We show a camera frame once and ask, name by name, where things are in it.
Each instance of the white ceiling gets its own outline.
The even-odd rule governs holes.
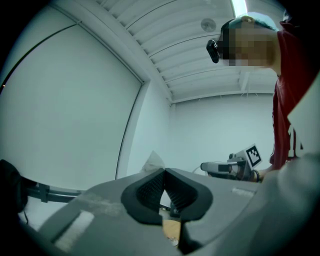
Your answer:
[[[206,50],[221,26],[234,17],[231,0],[96,0],[138,42],[172,93],[172,103],[216,95],[273,93],[271,69],[214,64]],[[246,0],[248,12],[270,16],[278,25],[281,6],[273,0]],[[211,18],[214,32],[201,21]]]

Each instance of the gray surface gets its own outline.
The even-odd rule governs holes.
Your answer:
[[[304,156],[263,183],[250,183],[171,169],[210,189],[213,203],[197,221],[185,224],[202,247],[190,255],[272,255],[306,223],[320,196],[320,157]],[[92,187],[53,215],[40,233],[53,242],[80,210],[95,218],[76,241],[72,255],[181,255],[162,227],[131,218],[120,203],[122,191],[153,173],[142,172]]]
[[[153,173],[136,175],[102,183],[87,190],[54,214],[39,232],[54,241],[80,210],[94,214],[86,232],[77,240],[72,254],[103,255],[181,255],[165,237],[162,226],[140,224],[121,204],[121,194],[130,184]]]
[[[255,193],[259,183],[206,177],[191,172],[171,169],[206,186],[213,195],[213,203],[206,214],[196,221],[186,223],[190,238],[201,244],[208,243],[223,231],[246,207],[251,196],[233,192],[234,188]]]

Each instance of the head-mounted camera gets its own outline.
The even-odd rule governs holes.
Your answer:
[[[210,39],[208,41],[208,43],[206,44],[206,50],[208,51],[208,53],[211,57],[211,60],[217,64],[219,62],[220,55],[218,52],[218,46],[217,46],[216,42],[214,40]]]

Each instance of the fluorescent light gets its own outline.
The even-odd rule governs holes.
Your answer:
[[[248,12],[245,0],[232,0],[232,4],[236,17],[242,14],[246,14]]]

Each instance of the smoke detector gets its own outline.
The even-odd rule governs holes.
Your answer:
[[[204,18],[201,21],[201,28],[208,33],[211,33],[216,30],[217,24],[212,18]]]

